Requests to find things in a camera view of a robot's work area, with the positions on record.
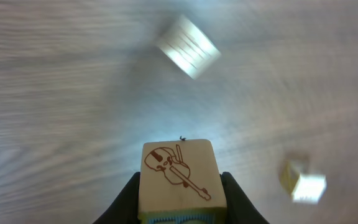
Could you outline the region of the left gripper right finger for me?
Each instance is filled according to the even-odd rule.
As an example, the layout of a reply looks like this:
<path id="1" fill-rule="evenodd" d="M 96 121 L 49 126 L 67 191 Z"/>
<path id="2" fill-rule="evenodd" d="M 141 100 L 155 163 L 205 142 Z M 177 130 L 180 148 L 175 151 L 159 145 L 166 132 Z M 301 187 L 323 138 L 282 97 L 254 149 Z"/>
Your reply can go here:
<path id="1" fill-rule="evenodd" d="M 221 174 L 227 202 L 225 224 L 269 224 L 229 172 Z"/>

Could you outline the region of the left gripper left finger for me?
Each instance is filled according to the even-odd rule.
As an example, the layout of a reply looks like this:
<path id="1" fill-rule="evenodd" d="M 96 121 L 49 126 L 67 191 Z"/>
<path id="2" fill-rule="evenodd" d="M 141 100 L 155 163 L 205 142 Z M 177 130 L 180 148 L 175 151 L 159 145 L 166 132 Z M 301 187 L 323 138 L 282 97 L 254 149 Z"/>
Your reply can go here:
<path id="1" fill-rule="evenodd" d="M 138 219 L 140 172 L 136 172 L 107 210 L 93 224 L 140 224 Z"/>

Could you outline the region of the yellow block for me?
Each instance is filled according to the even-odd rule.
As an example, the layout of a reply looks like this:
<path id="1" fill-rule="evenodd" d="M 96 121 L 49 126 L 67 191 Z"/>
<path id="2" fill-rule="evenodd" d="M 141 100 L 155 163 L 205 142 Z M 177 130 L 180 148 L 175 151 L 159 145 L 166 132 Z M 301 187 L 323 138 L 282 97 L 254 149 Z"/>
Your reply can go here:
<path id="1" fill-rule="evenodd" d="M 207 139 L 143 145 L 138 218 L 141 223 L 224 223 L 227 201 Z"/>

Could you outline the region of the wooden letter B block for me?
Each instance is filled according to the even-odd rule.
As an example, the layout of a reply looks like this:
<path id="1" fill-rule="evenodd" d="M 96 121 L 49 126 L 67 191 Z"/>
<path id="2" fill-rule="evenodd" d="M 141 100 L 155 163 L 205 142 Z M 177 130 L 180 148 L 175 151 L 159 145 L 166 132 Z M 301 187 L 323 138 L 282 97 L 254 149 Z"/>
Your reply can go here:
<path id="1" fill-rule="evenodd" d="M 309 173 L 305 161 L 287 160 L 280 174 L 280 183 L 294 203 L 317 204 L 327 181 L 323 174 Z"/>

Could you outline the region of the wooden letter E block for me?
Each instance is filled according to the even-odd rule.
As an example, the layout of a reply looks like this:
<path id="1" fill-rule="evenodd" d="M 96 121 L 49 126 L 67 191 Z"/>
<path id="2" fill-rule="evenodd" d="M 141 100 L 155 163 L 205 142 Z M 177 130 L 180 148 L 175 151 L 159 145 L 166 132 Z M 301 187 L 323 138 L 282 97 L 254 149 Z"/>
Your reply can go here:
<path id="1" fill-rule="evenodd" d="M 159 38 L 157 47 L 194 80 L 221 56 L 216 46 L 185 16 L 180 16 Z"/>

